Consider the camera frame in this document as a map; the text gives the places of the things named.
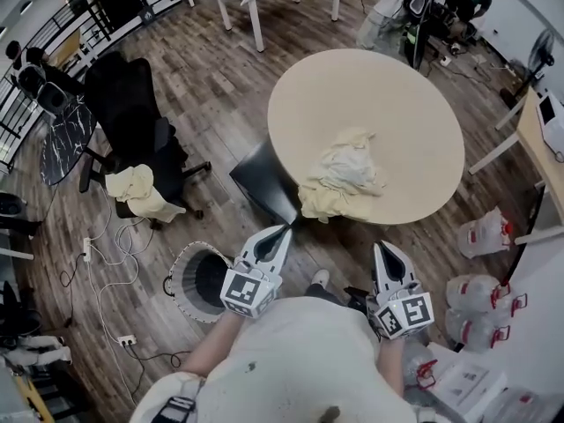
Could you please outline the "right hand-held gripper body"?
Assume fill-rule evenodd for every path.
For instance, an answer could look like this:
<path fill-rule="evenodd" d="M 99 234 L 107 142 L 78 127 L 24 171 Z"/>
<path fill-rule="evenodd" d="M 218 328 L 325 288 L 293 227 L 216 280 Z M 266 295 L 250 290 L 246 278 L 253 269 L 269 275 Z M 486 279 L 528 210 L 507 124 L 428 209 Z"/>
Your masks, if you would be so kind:
<path fill-rule="evenodd" d="M 408 337 L 434 323 L 430 293 L 419 281 L 367 298 L 367 319 L 380 338 Z"/>

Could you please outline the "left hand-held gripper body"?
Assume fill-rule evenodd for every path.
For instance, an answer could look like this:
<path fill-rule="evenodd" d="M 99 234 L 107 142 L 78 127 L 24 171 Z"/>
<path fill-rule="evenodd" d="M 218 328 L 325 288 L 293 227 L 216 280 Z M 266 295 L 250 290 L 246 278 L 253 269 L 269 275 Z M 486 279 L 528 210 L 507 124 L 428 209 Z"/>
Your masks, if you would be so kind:
<path fill-rule="evenodd" d="M 227 270 L 221 288 L 219 297 L 224 307 L 247 318 L 259 318 L 278 295 L 283 265 L 283 256 L 268 262 L 238 257 L 234 267 Z"/>

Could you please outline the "white grey laundry basket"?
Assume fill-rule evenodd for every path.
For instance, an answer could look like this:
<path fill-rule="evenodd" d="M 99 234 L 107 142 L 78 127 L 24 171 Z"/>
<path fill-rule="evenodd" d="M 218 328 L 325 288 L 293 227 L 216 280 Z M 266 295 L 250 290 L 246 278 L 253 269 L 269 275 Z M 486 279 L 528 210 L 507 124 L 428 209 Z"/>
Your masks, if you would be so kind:
<path fill-rule="evenodd" d="M 225 310 L 219 294 L 233 263 L 210 244 L 191 242 L 175 259 L 163 291 L 188 318 L 213 324 Z"/>

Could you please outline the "pale yellow clothes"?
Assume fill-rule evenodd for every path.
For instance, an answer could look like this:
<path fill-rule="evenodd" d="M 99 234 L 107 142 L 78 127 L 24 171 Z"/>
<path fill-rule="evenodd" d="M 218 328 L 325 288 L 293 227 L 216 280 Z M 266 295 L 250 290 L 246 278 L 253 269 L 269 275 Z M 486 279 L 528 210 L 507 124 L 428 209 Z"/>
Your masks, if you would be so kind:
<path fill-rule="evenodd" d="M 104 176 L 108 194 L 119 203 L 125 203 L 137 217 L 157 219 L 170 223 L 187 210 L 169 203 L 154 187 L 153 172 L 145 164 L 127 167 L 117 174 Z"/>
<path fill-rule="evenodd" d="M 339 142 L 352 141 L 355 143 L 359 142 L 361 139 L 368 139 L 371 152 L 371 142 L 374 136 L 373 131 L 361 128 L 350 128 L 341 131 L 327 149 Z M 382 170 L 382 180 L 386 187 L 385 171 L 381 167 L 379 168 Z M 368 221 L 373 210 L 374 202 L 376 198 L 378 198 L 364 194 L 349 195 L 342 191 L 325 188 L 316 181 L 310 181 L 308 174 L 299 185 L 298 197 L 301 201 L 302 216 L 308 219 L 316 219 L 324 224 L 328 223 L 329 219 L 332 217 L 347 217 L 359 221 Z"/>

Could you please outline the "white clothes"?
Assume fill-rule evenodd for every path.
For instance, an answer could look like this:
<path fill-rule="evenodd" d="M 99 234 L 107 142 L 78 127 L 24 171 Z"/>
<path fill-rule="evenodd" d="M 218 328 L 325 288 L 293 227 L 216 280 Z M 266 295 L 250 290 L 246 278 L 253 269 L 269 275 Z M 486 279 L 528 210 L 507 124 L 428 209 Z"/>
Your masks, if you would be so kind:
<path fill-rule="evenodd" d="M 382 170 L 373 162 L 368 139 L 333 144 L 311 167 L 308 179 L 349 195 L 378 197 L 385 188 Z"/>

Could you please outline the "person's right forearm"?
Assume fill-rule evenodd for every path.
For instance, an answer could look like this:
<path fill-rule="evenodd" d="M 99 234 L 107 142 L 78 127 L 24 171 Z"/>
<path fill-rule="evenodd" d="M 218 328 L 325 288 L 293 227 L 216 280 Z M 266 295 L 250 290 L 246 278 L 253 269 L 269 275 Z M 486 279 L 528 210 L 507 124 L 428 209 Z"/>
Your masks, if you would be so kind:
<path fill-rule="evenodd" d="M 405 339 L 389 340 L 383 338 L 380 343 L 376 366 L 387 384 L 400 396 L 404 395 L 403 353 Z"/>

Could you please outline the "person's black trousers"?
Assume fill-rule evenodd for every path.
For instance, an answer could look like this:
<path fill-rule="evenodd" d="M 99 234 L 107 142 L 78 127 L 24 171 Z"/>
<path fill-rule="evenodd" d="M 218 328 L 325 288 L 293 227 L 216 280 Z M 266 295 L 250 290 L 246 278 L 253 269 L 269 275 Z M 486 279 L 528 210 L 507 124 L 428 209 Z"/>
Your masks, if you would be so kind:
<path fill-rule="evenodd" d="M 332 302 L 336 305 L 339 305 L 341 307 L 344 307 L 345 304 L 333 293 L 327 291 L 321 284 L 319 283 L 314 283 L 311 284 L 306 292 L 304 293 L 305 296 L 308 297 L 313 297 L 313 298 L 318 298 L 318 299 L 322 299 L 325 301 L 329 301 Z"/>

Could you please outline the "black metal cabinet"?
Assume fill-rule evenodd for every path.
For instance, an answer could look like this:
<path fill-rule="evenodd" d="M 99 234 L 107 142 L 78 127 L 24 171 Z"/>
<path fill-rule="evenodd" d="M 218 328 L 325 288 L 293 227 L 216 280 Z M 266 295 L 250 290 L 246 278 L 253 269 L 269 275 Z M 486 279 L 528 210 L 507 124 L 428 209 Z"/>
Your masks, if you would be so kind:
<path fill-rule="evenodd" d="M 243 195 L 278 224 L 301 215 L 298 186 L 283 168 L 267 137 L 229 173 Z"/>

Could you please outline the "wooden desk with white legs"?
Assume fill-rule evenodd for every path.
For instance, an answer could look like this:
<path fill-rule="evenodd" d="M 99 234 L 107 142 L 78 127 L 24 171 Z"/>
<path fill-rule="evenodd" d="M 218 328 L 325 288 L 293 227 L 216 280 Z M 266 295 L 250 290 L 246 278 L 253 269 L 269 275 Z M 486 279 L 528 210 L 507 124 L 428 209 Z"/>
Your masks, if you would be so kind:
<path fill-rule="evenodd" d="M 543 140 L 541 123 L 536 110 L 539 101 L 538 94 L 530 87 L 526 95 L 495 126 L 499 130 L 514 115 L 521 112 L 515 131 L 468 169 L 470 174 L 476 174 L 506 150 L 519 143 L 540 173 L 542 177 L 540 184 L 544 184 L 545 192 L 550 194 L 560 222 L 547 229 L 533 229 L 530 234 L 515 238 L 516 245 L 535 243 L 564 234 L 564 163 L 556 159 L 555 154 Z"/>

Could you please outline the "round beige table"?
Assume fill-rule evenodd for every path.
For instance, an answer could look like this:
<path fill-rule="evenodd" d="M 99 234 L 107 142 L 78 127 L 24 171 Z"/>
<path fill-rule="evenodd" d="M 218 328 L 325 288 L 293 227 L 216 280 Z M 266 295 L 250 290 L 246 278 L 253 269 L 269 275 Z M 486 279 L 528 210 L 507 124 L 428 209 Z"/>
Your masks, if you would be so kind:
<path fill-rule="evenodd" d="M 270 140 L 295 183 L 348 129 L 372 133 L 370 150 L 387 182 L 369 223 L 402 225 L 439 211 L 464 171 L 462 129 L 425 77 L 398 60 L 355 48 L 308 56 L 275 84 Z"/>

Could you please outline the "white appliance with screen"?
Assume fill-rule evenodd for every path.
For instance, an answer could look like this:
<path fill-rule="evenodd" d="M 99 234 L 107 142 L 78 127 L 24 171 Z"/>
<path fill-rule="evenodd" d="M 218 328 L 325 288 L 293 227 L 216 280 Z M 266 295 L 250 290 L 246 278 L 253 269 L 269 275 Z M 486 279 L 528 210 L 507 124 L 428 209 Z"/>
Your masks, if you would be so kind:
<path fill-rule="evenodd" d="M 564 106 L 547 91 L 536 106 L 542 138 L 549 149 L 564 157 Z"/>

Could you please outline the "round wooden table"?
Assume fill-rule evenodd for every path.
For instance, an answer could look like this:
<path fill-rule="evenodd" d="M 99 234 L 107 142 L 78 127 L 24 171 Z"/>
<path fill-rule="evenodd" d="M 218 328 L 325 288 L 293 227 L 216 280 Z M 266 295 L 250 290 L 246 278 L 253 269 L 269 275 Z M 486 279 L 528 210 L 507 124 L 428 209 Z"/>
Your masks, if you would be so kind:
<path fill-rule="evenodd" d="M 26 375 L 13 376 L 19 394 L 24 403 L 30 408 L 40 423 L 56 423 L 48 407 L 46 406 L 41 394 L 33 385 L 32 380 Z"/>

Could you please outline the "black white backpack device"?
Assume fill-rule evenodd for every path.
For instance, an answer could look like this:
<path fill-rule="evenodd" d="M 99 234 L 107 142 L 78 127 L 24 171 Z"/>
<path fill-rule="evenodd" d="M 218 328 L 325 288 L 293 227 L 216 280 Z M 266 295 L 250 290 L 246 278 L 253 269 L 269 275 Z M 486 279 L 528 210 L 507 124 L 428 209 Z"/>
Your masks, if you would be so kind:
<path fill-rule="evenodd" d="M 23 65 L 17 80 L 23 94 L 52 115 L 60 115 L 68 104 L 67 94 L 48 81 L 45 70 L 39 66 Z"/>

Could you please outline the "black oval pack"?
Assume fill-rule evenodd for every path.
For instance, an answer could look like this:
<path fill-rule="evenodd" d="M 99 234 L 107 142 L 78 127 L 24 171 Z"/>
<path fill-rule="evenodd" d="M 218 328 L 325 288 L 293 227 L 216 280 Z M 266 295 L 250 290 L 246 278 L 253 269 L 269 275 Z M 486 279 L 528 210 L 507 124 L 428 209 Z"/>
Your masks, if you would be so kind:
<path fill-rule="evenodd" d="M 433 0 L 404 0 L 408 24 L 404 31 L 404 56 L 408 64 L 419 70 L 428 39 L 427 21 Z"/>

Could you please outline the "black pedestal fan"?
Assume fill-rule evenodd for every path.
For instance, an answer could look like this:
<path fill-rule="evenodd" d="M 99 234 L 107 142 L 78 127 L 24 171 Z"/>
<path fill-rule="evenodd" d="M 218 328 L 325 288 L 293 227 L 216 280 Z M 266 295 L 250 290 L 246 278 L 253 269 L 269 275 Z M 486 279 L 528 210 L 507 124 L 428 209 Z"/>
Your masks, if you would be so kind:
<path fill-rule="evenodd" d="M 511 92 L 507 88 L 502 88 L 500 90 L 500 97 L 509 109 L 513 109 L 516 106 L 517 98 L 535 79 L 540 71 L 542 71 L 546 66 L 552 67 L 554 65 L 554 38 L 554 33 L 550 28 L 544 29 L 533 44 L 527 63 L 524 81 L 520 87 L 514 92 Z"/>

